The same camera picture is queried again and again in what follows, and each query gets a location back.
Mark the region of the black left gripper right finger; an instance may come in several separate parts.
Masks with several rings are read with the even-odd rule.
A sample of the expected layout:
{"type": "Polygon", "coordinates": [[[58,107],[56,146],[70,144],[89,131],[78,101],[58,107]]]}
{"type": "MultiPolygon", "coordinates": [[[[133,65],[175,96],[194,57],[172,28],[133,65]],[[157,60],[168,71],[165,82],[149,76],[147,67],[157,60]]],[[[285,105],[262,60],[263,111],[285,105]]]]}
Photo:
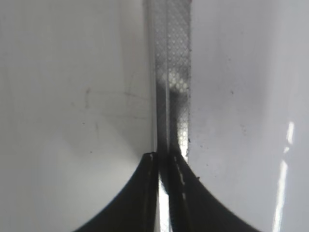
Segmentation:
{"type": "Polygon", "coordinates": [[[255,232],[257,229],[219,202],[178,152],[161,154],[164,188],[174,232],[255,232]]]}

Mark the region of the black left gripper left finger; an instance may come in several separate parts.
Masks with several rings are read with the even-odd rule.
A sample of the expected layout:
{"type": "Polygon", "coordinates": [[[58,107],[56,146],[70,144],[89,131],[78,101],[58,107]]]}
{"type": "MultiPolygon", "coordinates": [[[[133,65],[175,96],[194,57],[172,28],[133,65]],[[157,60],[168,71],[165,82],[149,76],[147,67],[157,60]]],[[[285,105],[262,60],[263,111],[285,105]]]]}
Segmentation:
{"type": "Polygon", "coordinates": [[[78,232],[153,232],[158,193],[158,155],[142,156],[116,197],[78,232]]]}

